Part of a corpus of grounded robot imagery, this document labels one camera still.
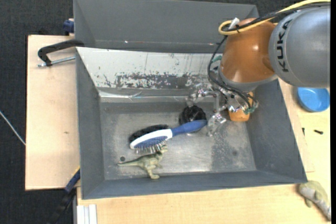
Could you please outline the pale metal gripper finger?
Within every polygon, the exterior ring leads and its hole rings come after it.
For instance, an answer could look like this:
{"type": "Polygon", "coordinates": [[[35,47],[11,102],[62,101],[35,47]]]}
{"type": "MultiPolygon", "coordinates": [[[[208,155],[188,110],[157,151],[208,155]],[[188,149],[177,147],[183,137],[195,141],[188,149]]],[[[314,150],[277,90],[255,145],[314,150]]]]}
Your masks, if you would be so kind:
{"type": "Polygon", "coordinates": [[[187,97],[187,105],[195,105],[205,100],[206,97],[213,97],[214,93],[203,88],[197,88],[191,91],[187,97]]]}
{"type": "Polygon", "coordinates": [[[227,119],[221,113],[217,112],[213,114],[207,122],[207,136],[213,136],[216,133],[217,129],[222,126],[226,121],[227,119]]]}

